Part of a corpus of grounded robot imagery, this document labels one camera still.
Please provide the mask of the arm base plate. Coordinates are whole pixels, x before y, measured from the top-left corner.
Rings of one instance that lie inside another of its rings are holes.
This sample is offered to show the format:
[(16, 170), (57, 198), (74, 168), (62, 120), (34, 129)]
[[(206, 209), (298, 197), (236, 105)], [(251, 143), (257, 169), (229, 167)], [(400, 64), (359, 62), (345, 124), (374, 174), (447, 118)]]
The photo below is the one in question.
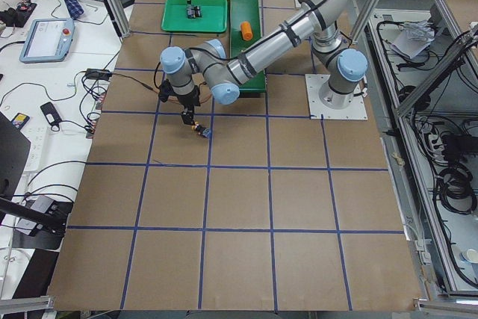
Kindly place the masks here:
[(313, 120), (368, 120), (360, 84), (341, 95), (329, 86), (329, 74), (306, 74), (309, 117)]

